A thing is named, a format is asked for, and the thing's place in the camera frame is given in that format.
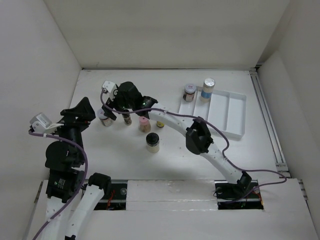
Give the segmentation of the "white lid brown sauce jar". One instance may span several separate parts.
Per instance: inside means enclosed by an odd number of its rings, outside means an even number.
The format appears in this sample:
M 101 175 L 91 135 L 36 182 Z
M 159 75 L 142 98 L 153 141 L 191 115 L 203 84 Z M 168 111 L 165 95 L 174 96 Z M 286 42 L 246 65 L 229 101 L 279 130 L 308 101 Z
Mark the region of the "white lid brown sauce jar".
M 194 100 L 196 93 L 196 86 L 194 84 L 186 84 L 184 86 L 184 93 L 183 93 L 183 99 L 186 102 L 192 102 Z

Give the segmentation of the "blue label silver lid jar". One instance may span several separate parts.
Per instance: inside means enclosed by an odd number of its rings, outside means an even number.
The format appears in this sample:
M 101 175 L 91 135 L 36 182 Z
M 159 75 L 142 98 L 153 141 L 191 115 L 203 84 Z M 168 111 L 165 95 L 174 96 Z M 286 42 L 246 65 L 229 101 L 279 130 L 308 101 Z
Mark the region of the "blue label silver lid jar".
M 210 101 L 215 85 L 216 81 L 213 78 L 209 77 L 203 81 L 203 86 L 200 93 L 200 100 L 203 103 L 207 103 Z

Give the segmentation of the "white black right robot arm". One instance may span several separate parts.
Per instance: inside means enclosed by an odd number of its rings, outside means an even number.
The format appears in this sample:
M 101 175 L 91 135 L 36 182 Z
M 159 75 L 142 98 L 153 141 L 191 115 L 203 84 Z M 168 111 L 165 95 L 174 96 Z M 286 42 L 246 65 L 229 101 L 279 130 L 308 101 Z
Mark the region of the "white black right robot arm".
M 243 169 L 236 167 L 214 143 L 211 132 L 203 118 L 193 115 L 174 113 L 156 99 L 142 95 L 132 82 L 117 85 L 105 81 L 101 87 L 102 108 L 111 119 L 116 114 L 136 114 L 152 121 L 158 121 L 176 130 L 185 137 L 186 148 L 193 154 L 208 160 L 224 177 L 233 193 L 233 199 L 239 199 L 249 192 L 252 178 Z

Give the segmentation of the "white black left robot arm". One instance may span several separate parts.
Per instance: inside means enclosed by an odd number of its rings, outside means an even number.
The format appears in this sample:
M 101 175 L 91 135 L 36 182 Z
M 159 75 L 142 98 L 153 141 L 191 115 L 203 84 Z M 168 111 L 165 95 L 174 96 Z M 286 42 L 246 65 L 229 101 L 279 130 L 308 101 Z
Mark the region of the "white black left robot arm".
M 95 172 L 87 177 L 82 132 L 96 117 L 89 99 L 84 97 L 60 114 L 62 118 L 55 124 L 42 114 L 32 124 L 33 136 L 54 140 L 45 151 L 49 169 L 45 223 L 34 239 L 78 240 L 98 202 L 112 191 L 110 176 Z

